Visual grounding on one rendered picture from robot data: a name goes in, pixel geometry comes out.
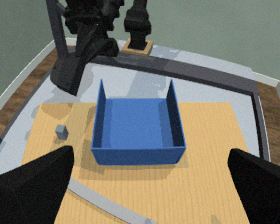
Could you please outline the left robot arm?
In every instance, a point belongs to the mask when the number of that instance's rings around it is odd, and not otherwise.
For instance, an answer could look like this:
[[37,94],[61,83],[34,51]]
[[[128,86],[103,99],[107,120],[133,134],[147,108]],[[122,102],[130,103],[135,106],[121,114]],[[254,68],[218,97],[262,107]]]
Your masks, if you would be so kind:
[[[149,21],[146,5],[147,0],[134,0],[133,6],[126,11],[124,28],[125,32],[130,33],[130,43],[127,48],[144,51],[148,44],[148,42],[146,42],[146,36],[151,34],[151,23]],[[68,5],[65,8],[65,12],[63,13],[65,16],[65,25],[73,35],[77,34],[78,31],[73,16],[80,16],[83,11],[84,9],[82,6],[78,6],[76,10],[70,10]]]

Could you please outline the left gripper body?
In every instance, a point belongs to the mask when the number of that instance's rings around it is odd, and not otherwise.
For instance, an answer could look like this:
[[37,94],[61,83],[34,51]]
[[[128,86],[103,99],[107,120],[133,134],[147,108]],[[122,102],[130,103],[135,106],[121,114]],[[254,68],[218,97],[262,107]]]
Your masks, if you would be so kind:
[[103,29],[96,36],[96,38],[109,39],[112,47],[110,49],[105,49],[99,55],[117,57],[119,52],[117,41],[114,38],[109,38],[107,31],[114,30],[113,21],[115,18],[119,18],[120,16],[119,13],[120,6],[118,1],[117,0],[94,0],[95,3],[93,0],[65,0],[65,1],[69,6],[70,10],[76,10],[78,6],[83,5],[84,11],[82,14],[80,14],[80,16],[100,16],[102,18],[102,22],[104,23],[105,27],[103,27]]

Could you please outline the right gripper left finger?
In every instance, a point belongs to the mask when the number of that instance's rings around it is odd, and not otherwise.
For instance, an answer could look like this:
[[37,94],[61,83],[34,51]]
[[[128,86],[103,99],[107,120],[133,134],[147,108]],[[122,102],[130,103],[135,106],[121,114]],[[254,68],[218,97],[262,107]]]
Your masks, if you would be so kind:
[[0,224],[54,224],[74,161],[64,145],[0,174]]

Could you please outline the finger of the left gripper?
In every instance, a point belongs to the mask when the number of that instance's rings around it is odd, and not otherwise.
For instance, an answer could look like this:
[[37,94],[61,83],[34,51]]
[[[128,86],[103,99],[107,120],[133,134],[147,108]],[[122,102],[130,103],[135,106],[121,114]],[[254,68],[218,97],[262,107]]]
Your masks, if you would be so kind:
[[109,39],[95,38],[85,51],[85,54],[88,57],[86,65],[102,51],[110,49],[111,47],[112,45]]
[[80,57],[104,27],[100,16],[73,16],[78,27],[75,56]]

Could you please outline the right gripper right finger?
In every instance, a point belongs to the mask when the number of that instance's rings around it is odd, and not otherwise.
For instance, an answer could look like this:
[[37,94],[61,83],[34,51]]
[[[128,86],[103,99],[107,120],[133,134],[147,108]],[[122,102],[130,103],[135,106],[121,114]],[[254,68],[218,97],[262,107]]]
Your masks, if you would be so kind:
[[228,168],[250,224],[280,224],[280,166],[232,148]]

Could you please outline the light grey long flat bar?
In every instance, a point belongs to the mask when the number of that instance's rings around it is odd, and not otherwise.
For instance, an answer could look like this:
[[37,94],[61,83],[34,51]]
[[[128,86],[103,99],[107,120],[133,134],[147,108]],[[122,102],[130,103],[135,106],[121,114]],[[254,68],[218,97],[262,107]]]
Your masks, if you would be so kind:
[[142,216],[132,210],[129,210],[112,200],[100,195],[92,189],[86,187],[72,177],[70,178],[68,188],[70,191],[102,209],[103,211],[129,223],[129,224],[156,224],[157,222],[145,216]]

